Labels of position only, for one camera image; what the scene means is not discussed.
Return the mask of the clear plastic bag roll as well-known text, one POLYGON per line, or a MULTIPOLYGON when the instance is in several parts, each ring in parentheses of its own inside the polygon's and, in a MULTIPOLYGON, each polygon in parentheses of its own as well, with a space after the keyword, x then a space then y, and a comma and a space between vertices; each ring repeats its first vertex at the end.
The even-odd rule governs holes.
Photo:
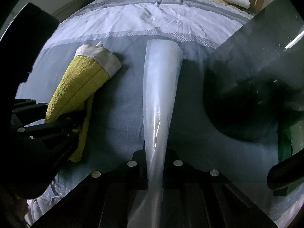
POLYGON ((143 126, 147 190, 137 193, 128 227, 159 227, 162 181, 183 51, 170 40, 149 40, 143 74, 143 126))

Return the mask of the dark green storage box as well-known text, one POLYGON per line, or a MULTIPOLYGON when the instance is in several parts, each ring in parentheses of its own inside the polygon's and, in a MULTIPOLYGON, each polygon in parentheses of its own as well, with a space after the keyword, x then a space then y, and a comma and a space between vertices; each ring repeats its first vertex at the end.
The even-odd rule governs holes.
POLYGON ((303 120, 278 127, 278 164, 271 167, 266 179, 274 196, 287 196, 303 183, 303 120))

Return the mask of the blue grey striped bed quilt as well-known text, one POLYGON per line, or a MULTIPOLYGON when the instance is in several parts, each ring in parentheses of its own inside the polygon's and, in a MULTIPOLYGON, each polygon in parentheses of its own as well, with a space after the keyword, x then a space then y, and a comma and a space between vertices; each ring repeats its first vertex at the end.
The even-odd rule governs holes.
POLYGON ((303 183, 287 196, 267 186, 278 164, 273 144, 235 140, 196 142, 183 135, 184 113, 195 98, 180 87, 184 61, 201 64, 253 19, 239 7, 213 0, 95 0, 63 21, 40 52, 19 98, 50 102, 76 50, 101 42, 122 67, 95 92, 82 159, 56 172, 44 193, 30 199, 33 224, 94 171, 106 173, 145 151, 143 74, 149 40, 170 40, 183 51, 166 158, 202 171, 218 170, 276 224, 303 227, 303 183))

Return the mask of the yellow towel with white trim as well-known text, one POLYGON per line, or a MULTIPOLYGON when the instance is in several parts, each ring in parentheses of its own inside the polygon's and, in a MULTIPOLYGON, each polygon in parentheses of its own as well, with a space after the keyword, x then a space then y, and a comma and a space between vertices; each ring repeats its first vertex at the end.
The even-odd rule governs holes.
POLYGON ((101 42, 83 44, 74 55, 58 84, 46 111, 45 122, 52 123, 63 114, 80 111, 79 140, 70 157, 79 162, 85 149, 90 113, 95 92, 122 67, 119 59, 101 42))

